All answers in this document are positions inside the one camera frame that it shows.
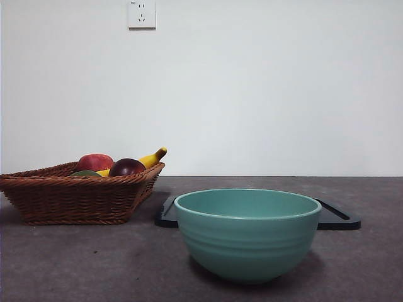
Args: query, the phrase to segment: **table surface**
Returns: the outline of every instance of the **table surface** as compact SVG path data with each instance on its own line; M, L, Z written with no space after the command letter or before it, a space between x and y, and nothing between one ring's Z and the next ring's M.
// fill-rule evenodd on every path
M224 281L155 226L172 195L250 187L328 201L361 229L317 231L294 270L261 285ZM1 200L1 301L403 301L403 177L160 177L128 223L27 226Z

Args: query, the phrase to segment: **ceramic bowl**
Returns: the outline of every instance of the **ceramic bowl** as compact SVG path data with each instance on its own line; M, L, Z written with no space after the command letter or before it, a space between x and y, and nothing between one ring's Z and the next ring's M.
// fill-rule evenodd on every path
M213 189L175 199L191 256L224 279L263 283L293 269L312 244L321 204L264 189Z

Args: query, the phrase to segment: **black tray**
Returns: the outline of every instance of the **black tray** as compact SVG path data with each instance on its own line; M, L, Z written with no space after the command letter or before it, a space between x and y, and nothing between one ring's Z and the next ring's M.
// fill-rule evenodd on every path
M176 213L174 207L174 200L177 196L169 197L160 211L158 211L155 219L155 224L164 228L177 228L178 222L176 221ZM318 230L358 230L361 228L360 219L339 208L325 203L317 198L318 202L322 205L321 215L319 217Z

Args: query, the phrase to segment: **wall socket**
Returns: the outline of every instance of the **wall socket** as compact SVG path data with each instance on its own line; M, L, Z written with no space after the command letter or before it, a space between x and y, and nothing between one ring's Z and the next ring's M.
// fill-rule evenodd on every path
M157 1L133 0L128 4L128 29L156 29Z

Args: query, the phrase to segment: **red apple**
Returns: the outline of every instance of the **red apple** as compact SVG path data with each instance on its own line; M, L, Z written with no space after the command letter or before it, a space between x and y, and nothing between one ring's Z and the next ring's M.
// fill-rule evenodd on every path
M105 154L87 154L80 158L77 163L76 171L107 170L113 166L113 159Z
M126 176L145 170L144 165L135 159L120 159L112 166L109 176Z

